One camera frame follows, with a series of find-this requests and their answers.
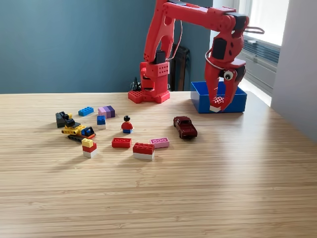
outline robotic arm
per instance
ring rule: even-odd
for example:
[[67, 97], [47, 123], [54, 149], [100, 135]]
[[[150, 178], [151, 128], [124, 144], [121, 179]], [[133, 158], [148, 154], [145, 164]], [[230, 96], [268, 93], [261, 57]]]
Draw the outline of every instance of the robotic arm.
[[[157, 0], [144, 50], [145, 62], [140, 64], [141, 91], [130, 91], [129, 98], [136, 103], [162, 103], [169, 98], [167, 77], [169, 61], [174, 55], [170, 59], [168, 57], [174, 42], [174, 23], [177, 19], [219, 32], [213, 40], [212, 48], [205, 55], [205, 80], [209, 91], [210, 110], [223, 111], [232, 102], [238, 84], [245, 74], [245, 61], [235, 57], [243, 48], [243, 32], [248, 28], [249, 18], [235, 11], [226, 7], [205, 8], [178, 0]], [[216, 96], [219, 77], [224, 78], [224, 97]]]

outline toy car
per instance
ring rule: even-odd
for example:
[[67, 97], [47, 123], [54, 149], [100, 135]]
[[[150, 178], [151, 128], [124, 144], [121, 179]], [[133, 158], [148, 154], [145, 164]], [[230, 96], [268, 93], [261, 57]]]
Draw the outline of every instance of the toy car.
[[174, 127], [177, 128], [179, 137], [182, 139], [197, 137], [197, 131], [188, 117], [175, 117]]

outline window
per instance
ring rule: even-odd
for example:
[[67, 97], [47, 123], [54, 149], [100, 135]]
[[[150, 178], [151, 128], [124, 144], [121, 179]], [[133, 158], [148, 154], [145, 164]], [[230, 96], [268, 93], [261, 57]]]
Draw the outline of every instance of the window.
[[236, 7], [239, 13], [249, 16], [249, 26], [257, 26], [265, 30], [264, 35], [253, 33], [245, 33], [245, 35], [281, 46], [288, 2], [289, 0], [238, 0]]
[[192, 122], [190, 120], [182, 120], [179, 124], [184, 125], [184, 124], [191, 124]]

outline blue wall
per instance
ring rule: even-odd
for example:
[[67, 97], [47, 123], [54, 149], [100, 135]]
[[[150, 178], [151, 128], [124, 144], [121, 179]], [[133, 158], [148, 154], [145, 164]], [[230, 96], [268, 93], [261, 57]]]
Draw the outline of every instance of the blue wall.
[[[0, 93], [128, 91], [154, 7], [154, 0], [0, 0]], [[181, 45], [192, 57], [186, 78], [202, 81], [210, 31], [183, 26]]]

